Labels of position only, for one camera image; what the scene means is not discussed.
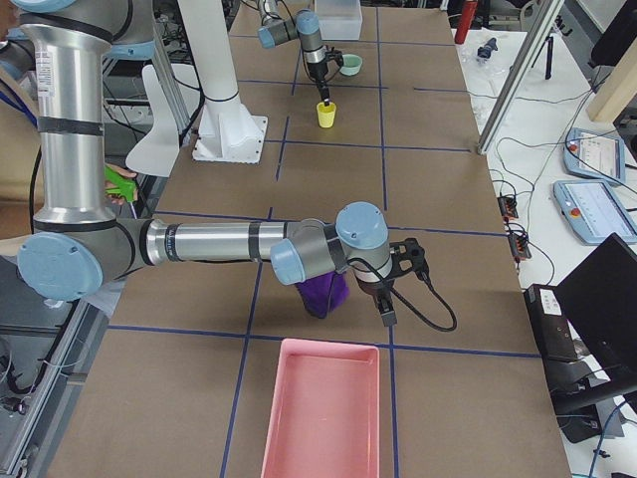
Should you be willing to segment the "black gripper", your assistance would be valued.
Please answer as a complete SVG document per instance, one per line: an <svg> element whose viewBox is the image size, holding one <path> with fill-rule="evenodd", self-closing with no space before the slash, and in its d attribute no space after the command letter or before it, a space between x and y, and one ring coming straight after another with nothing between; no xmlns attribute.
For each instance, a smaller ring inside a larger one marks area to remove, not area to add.
<svg viewBox="0 0 637 478"><path fill-rule="evenodd" d="M317 86L320 99L325 106L330 105L330 93L327 86L326 75L328 66L325 61L318 63L306 62L307 74L310 80Z"/></svg>
<svg viewBox="0 0 637 478"><path fill-rule="evenodd" d="M390 288L382 282L365 282L359 278L356 279L358 287L362 292L369 295L379 313L384 327L393 327L396 325L396 314L394 312L391 299Z"/></svg>

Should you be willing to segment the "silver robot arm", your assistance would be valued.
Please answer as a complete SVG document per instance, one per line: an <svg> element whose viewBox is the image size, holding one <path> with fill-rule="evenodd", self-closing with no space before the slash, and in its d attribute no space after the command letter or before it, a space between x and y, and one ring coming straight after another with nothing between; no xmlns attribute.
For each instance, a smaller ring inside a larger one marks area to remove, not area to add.
<svg viewBox="0 0 637 478"><path fill-rule="evenodd" d="M40 295L73 301L144 266L171 262L268 262L286 285L325 283L351 270L385 325L397 252L380 210L345 206L331 224L166 224L118 219L106 204L103 58L132 48L154 53L148 1L20 1L22 31L35 48L44 204L19 248L22 278Z"/></svg>
<svg viewBox="0 0 637 478"><path fill-rule="evenodd" d="M319 17L309 9L300 10L295 16L284 19L277 1L257 1L261 26L257 36L263 48L273 49L293 40L299 40L310 80L318 89L321 102L328 107L331 96L328 87L328 50L323 42Z"/></svg>

